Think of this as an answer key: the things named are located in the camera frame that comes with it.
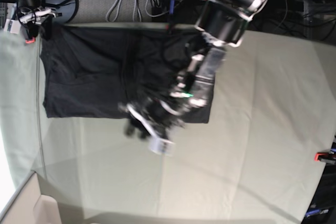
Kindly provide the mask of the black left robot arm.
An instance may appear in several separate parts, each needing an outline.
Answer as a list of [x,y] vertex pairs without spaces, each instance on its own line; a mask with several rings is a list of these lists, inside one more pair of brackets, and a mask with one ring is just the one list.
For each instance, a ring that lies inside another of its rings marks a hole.
[[188,65],[175,70],[175,81],[169,87],[121,107],[128,115],[125,135],[138,131],[142,139],[150,139],[153,152],[168,153],[173,147],[171,128],[183,126],[186,115],[209,104],[226,46],[240,46],[248,24],[267,1],[206,0],[195,24],[198,34],[188,44]]

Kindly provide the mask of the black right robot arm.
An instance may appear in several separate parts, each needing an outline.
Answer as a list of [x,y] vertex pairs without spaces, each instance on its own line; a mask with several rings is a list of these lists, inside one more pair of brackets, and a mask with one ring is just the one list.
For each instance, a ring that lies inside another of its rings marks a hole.
[[21,35],[25,43],[34,43],[47,23],[53,18],[62,16],[58,12],[60,6],[48,4],[46,0],[1,0],[1,3],[12,4],[3,29],[11,34]]

